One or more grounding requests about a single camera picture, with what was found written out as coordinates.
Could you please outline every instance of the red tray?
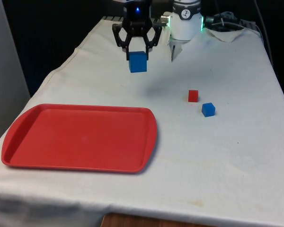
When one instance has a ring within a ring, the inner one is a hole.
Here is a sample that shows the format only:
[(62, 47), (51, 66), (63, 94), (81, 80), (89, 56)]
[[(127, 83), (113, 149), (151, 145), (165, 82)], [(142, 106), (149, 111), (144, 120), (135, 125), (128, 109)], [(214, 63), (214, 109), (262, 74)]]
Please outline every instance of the red tray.
[(8, 166), (137, 173), (147, 164), (157, 123), (146, 108), (35, 106), (9, 129), (2, 147)]

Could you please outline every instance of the tablecloth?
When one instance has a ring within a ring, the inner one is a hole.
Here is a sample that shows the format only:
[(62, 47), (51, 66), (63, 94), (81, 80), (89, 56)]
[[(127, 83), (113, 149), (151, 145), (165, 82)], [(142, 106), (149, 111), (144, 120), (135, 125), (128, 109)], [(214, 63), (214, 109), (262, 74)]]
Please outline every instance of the tablecloth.
[[(97, 226), (108, 212), (284, 226), (284, 95), (261, 39), (244, 31), (225, 43), (203, 31), (171, 62), (163, 34), (148, 71), (131, 74), (112, 23), (101, 20), (23, 111), (42, 103), (150, 108), (159, 134), (153, 158), (136, 175), (14, 169), (0, 160), (0, 226)], [(130, 46), (144, 48), (139, 38)], [(187, 102), (190, 89), (199, 103)], [(208, 102), (215, 117), (201, 113)]]

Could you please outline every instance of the cube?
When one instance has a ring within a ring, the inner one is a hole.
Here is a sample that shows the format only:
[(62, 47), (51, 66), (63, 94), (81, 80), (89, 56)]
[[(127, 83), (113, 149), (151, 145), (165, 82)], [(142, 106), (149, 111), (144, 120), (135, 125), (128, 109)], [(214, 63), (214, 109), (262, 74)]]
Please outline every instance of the cube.
[(199, 99), (199, 92), (198, 91), (190, 90), (188, 92), (188, 102), (197, 103), (198, 99)]
[(212, 103), (205, 103), (202, 106), (202, 113), (205, 117), (212, 117), (215, 115), (216, 108)]
[(147, 71), (147, 56), (145, 52), (129, 52), (129, 70), (131, 73)]

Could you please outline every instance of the red cube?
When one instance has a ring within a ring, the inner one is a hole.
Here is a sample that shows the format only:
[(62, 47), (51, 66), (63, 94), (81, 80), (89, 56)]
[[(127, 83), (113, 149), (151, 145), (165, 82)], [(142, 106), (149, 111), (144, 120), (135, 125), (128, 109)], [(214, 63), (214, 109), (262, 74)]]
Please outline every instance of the red cube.
[(199, 91), (190, 90), (188, 92), (188, 102), (197, 103), (199, 99)]

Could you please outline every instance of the dark background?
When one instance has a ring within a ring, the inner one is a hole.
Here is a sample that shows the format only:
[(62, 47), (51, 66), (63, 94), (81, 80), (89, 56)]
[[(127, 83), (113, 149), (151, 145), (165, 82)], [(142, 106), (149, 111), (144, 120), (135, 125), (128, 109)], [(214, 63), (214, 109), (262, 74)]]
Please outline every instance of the dark background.
[[(274, 69), (284, 92), (284, 0), (257, 0), (266, 24)], [(33, 95), (47, 74), (58, 68), (105, 16), (122, 16), (111, 0), (3, 0), (28, 89)], [(220, 10), (256, 21), (253, 0), (218, 0)], [(172, 3), (153, 5), (153, 17), (171, 11)], [(203, 0), (202, 14), (217, 13), (214, 0)]]

